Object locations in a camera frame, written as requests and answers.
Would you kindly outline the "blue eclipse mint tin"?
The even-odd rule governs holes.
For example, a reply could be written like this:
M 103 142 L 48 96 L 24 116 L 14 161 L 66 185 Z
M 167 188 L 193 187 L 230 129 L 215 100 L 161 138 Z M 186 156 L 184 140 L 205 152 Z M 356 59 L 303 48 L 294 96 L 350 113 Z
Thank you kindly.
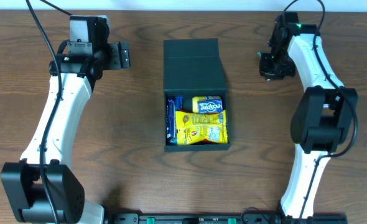
M 223 111 L 223 102 L 221 99 L 199 101 L 197 106 L 199 114 L 213 114 Z

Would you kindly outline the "blue oreo cookie pack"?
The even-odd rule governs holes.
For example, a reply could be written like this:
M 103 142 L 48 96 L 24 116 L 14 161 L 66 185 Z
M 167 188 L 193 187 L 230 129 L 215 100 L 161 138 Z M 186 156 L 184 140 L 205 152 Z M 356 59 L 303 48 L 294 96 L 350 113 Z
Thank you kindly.
M 182 109 L 183 104 L 183 97 L 182 96 L 176 96 L 171 97 L 175 98 L 175 112 L 180 111 Z M 176 145 L 177 144 L 177 125 L 176 125 L 176 117 L 175 117 L 175 137 L 171 139 L 170 141 L 167 140 L 169 144 Z

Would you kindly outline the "dark green box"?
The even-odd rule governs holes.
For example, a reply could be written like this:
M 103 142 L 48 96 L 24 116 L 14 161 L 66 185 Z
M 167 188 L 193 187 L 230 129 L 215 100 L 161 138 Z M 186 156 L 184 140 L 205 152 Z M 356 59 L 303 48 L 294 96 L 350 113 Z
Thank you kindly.
M 164 106 L 181 96 L 183 110 L 192 111 L 194 96 L 219 96 L 229 115 L 226 73 L 217 39 L 164 40 Z

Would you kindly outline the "yellow candy roll tube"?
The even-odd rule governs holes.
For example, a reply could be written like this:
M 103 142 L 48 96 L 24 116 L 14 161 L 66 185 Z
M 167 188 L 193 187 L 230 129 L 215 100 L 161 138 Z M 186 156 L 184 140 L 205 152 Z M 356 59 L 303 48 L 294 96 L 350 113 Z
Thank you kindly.
M 217 100 L 217 99 L 221 99 L 220 96 L 194 96 L 192 98 L 192 111 L 194 113 L 198 113 L 198 106 L 197 103 L 199 101 L 203 101 L 203 100 Z

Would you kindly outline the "purple dairy milk bar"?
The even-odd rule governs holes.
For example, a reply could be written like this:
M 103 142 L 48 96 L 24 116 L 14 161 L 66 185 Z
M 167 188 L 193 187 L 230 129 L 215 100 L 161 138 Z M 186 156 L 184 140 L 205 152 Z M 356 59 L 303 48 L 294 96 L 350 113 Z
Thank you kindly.
M 167 99 L 167 127 L 166 127 L 166 138 L 168 141 L 175 137 L 175 98 Z

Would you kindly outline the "yellow candy bag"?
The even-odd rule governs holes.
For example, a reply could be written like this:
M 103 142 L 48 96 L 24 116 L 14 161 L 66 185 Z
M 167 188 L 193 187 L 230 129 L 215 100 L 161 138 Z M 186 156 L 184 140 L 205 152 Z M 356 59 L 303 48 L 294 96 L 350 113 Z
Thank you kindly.
M 207 139 L 216 144 L 228 143 L 226 111 L 215 114 L 196 114 L 176 111 L 177 144 L 196 144 Z

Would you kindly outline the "red candy bag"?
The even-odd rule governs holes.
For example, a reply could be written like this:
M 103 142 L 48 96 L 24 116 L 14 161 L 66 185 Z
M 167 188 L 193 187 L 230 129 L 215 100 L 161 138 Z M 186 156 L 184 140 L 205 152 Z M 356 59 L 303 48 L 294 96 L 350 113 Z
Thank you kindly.
M 213 141 L 210 141 L 210 140 L 207 140 L 207 139 L 204 139 L 204 140 L 202 140 L 202 142 L 207 142 L 207 143 L 215 143 L 215 142 L 213 142 Z

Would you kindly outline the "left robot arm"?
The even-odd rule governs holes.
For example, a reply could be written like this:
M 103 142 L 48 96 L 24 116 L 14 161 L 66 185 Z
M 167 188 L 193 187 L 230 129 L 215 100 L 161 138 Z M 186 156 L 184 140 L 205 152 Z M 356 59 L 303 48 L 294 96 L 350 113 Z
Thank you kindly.
M 7 162 L 1 182 L 22 223 L 104 223 L 105 208 L 86 200 L 71 170 L 83 109 L 105 70 L 129 68 L 126 41 L 94 46 L 65 40 L 50 62 L 48 98 L 19 162 Z

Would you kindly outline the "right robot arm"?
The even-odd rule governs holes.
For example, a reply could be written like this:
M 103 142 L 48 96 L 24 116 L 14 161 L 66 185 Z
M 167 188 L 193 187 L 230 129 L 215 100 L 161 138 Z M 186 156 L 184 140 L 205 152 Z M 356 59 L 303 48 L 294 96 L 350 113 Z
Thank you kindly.
M 304 88 L 290 124 L 294 164 L 273 222 L 339 222 L 334 215 L 316 217 L 314 200 L 327 163 L 343 155 L 337 147 L 345 141 L 350 127 L 358 127 L 357 92 L 345 88 L 332 71 L 317 26 L 277 22 L 268 45 L 271 52 L 259 55 L 260 75 L 282 80 L 299 74 Z

